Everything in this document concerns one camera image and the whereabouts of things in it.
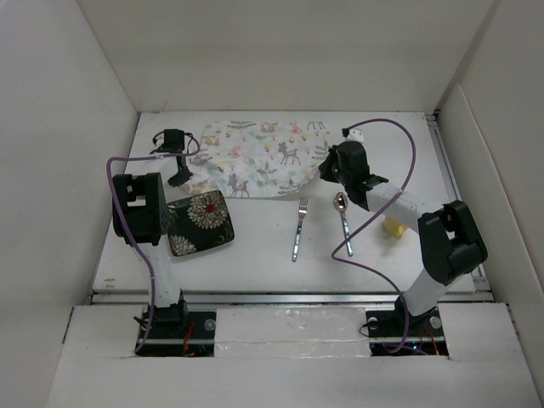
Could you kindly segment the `floral animal print cloth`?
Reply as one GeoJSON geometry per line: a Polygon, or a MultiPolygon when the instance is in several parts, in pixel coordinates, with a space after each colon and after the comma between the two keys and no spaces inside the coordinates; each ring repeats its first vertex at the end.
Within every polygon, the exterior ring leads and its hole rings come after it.
{"type": "Polygon", "coordinates": [[[183,189],[231,198],[295,194],[319,173],[329,138],[326,122],[208,122],[200,152],[187,160],[192,177],[183,189]]]}

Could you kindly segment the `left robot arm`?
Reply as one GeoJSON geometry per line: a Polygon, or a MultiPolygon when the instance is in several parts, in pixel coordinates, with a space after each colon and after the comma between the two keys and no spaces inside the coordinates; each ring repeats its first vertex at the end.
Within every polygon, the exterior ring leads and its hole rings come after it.
{"type": "Polygon", "coordinates": [[[160,320],[160,327],[171,337],[180,337],[189,329],[189,316],[184,312],[183,292],[173,281],[171,255],[167,248],[169,213],[164,184],[178,187],[189,181],[192,172],[186,158],[199,152],[192,133],[165,129],[152,138],[155,148],[143,157],[112,157],[106,163],[106,177],[112,198],[112,225],[139,257],[148,283],[147,318],[160,320]],[[143,175],[113,174],[115,162],[142,162],[152,171],[143,175]]]}

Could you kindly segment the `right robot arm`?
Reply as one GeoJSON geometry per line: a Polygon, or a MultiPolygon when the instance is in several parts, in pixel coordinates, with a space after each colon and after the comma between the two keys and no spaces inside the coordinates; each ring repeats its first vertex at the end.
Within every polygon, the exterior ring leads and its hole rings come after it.
{"type": "Polygon", "coordinates": [[[423,315],[448,289],[488,258],[488,251],[468,205],[443,204],[403,191],[371,173],[366,150],[348,140],[329,149],[319,166],[320,178],[339,183],[348,198],[370,213],[381,213],[419,235],[423,270],[405,292],[405,307],[393,313],[395,329],[411,335],[423,325],[423,315]]]}

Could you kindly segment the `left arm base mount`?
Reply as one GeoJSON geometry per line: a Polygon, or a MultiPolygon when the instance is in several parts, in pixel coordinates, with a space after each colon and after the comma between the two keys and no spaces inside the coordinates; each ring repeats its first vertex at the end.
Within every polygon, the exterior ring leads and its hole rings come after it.
{"type": "Polygon", "coordinates": [[[180,300],[168,308],[150,308],[134,319],[139,324],[135,354],[141,357],[213,357],[217,313],[191,311],[180,300]]]}

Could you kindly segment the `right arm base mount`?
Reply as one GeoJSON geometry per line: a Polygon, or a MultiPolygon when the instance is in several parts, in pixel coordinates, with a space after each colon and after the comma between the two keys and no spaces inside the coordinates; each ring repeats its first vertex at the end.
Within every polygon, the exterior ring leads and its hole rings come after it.
{"type": "Polygon", "coordinates": [[[437,306],[419,316],[406,315],[398,299],[390,310],[367,310],[359,333],[370,342],[371,356],[448,356],[437,306]]]}

